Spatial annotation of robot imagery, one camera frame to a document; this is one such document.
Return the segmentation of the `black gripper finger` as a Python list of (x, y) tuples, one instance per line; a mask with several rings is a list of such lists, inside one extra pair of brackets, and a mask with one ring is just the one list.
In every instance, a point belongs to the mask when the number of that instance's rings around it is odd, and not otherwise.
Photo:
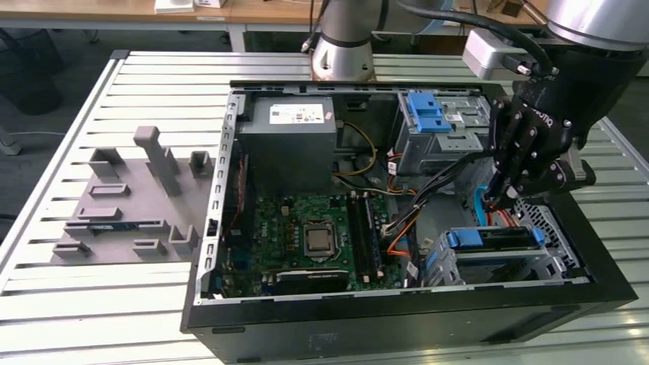
[(493, 100), (488, 138), (493, 176), (488, 199), (494, 208), (510, 208), (514, 204), (517, 185), (537, 135), (535, 120), (522, 102), (505, 97)]
[(511, 188), (519, 197), (554, 195), (593, 186), (595, 173), (571, 145), (553, 160), (531, 161)]

